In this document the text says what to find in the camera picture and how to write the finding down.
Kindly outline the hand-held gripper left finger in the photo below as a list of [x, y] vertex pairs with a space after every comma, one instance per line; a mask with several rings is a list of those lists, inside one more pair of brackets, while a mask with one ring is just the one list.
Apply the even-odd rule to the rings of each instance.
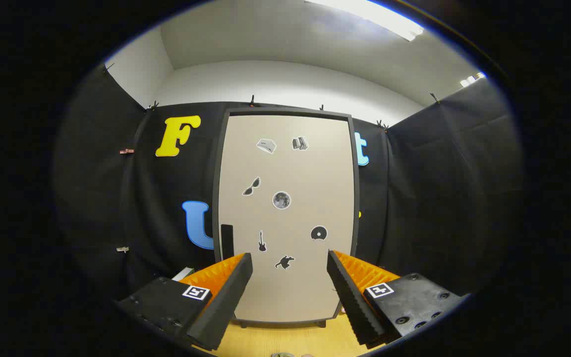
[[238, 254], [181, 280], [156, 278], [117, 306], [175, 346], [217, 350], [252, 272], [251, 254]]

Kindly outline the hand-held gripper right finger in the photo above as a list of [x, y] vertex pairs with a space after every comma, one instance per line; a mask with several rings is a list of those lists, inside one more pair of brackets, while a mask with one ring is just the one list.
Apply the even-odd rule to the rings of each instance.
[[421, 274], [398, 276], [335, 249], [327, 253], [327, 273], [356, 340], [368, 349], [414, 335], [466, 300]]

